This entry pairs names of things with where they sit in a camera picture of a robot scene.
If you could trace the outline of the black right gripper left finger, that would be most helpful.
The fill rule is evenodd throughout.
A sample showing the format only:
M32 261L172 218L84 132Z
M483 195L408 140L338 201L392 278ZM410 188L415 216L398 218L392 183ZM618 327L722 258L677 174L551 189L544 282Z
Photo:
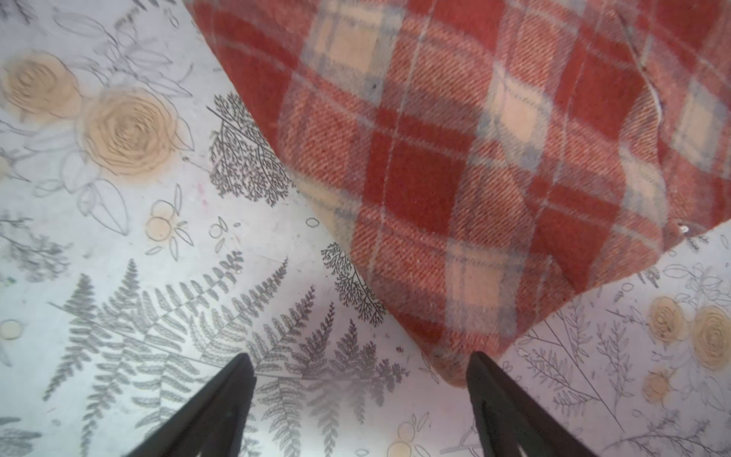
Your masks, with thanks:
M236 355L131 455L237 456L255 387L251 358Z

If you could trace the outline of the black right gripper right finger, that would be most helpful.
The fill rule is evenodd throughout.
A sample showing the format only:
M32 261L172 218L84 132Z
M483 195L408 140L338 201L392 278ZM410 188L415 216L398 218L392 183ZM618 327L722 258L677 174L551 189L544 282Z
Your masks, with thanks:
M466 382L485 456L595 456L483 352Z

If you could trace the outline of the red plaid skirt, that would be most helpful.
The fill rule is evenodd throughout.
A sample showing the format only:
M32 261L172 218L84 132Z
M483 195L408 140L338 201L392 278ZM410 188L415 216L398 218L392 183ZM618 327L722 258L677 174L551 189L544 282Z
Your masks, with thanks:
M449 384L730 217L726 1L190 1Z

